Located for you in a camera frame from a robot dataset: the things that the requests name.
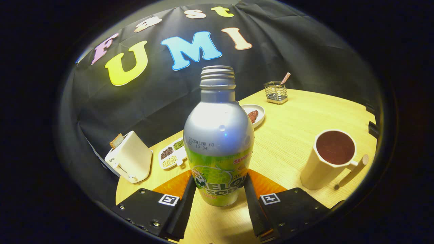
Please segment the green bottle label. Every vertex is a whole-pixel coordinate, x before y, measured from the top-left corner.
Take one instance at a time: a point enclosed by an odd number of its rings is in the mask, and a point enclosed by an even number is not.
[[[236,190],[247,175],[252,149],[253,146],[234,155],[214,157],[185,148],[194,182],[207,203],[226,206],[236,200]]]

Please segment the seeds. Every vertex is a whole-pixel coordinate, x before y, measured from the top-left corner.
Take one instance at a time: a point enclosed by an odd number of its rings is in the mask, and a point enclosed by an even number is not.
[[[163,167],[168,167],[174,163],[176,163],[176,156],[172,156],[171,158],[167,159],[166,161],[163,162]]]
[[[175,150],[178,150],[183,146],[184,146],[184,140],[183,139],[181,139],[180,141],[175,142],[175,144],[173,144],[173,147],[175,148]]]
[[[161,159],[169,156],[172,153],[173,153],[173,148],[169,147],[168,149],[166,149],[166,150],[163,151],[163,153],[161,154]]]

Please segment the yellow letter u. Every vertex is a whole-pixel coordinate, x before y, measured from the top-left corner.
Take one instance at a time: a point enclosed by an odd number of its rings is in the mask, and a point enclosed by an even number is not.
[[[148,65],[148,56],[145,51],[145,44],[147,41],[141,41],[137,44],[131,46],[128,51],[133,52],[136,65],[130,71],[124,71],[122,67],[121,58],[124,56],[124,53],[120,53],[110,59],[105,67],[108,69],[108,75],[110,77],[110,81],[115,86],[122,86],[126,83],[134,80],[137,76],[139,76],[143,70],[145,70]]]

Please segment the felt letter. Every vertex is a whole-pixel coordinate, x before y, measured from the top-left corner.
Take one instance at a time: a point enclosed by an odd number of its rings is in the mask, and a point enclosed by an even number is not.
[[[190,19],[202,19],[206,17],[206,14],[202,13],[202,11],[198,9],[184,11],[184,14],[186,14],[186,17]]]
[[[244,50],[252,47],[252,44],[248,43],[240,34],[240,29],[231,27],[224,28],[221,31],[226,32],[232,38],[233,42],[235,42],[235,49]]]
[[[233,17],[233,14],[226,12],[226,11],[229,11],[229,9],[223,8],[221,6],[214,7],[211,10],[215,10],[218,15],[223,16],[223,17]]]
[[[140,22],[138,25],[136,25],[136,29],[134,30],[134,33],[140,32],[146,28],[148,28],[149,26],[153,26],[155,24],[158,24],[162,21],[163,19],[159,19],[158,16],[154,16],[152,18],[149,18],[145,21]]]
[[[161,41],[166,45],[173,58],[173,70],[180,70],[190,65],[190,61],[185,60],[182,54],[185,54],[195,62],[199,62],[201,50],[204,53],[202,58],[205,60],[215,59],[222,56],[222,53],[216,49],[210,38],[211,33],[208,31],[196,32],[193,36],[193,42],[178,37],[170,37]]]
[[[143,72],[143,70],[145,70],[146,66],[148,65],[148,56],[146,55],[145,51],[146,43],[147,41],[141,41],[128,49],[129,52],[134,53],[136,59],[136,65],[130,71],[124,71],[122,67],[121,58],[124,56],[124,53],[114,56],[105,64],[113,85],[125,85],[126,83],[134,80]]]
[[[98,61],[98,59],[100,59],[102,56],[105,55],[105,53],[107,51],[105,51],[105,48],[109,48],[110,45],[113,42],[113,38],[117,37],[119,35],[119,33],[114,34],[113,36],[109,37],[107,40],[103,41],[101,44],[99,44],[96,48],[95,48],[95,56],[93,58],[93,61],[91,63],[94,64],[96,61]]]

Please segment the toast slice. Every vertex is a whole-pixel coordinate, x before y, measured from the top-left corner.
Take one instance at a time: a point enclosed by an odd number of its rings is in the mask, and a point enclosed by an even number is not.
[[[115,149],[122,143],[123,140],[124,137],[122,136],[122,134],[119,134],[113,141],[110,142],[110,146]]]

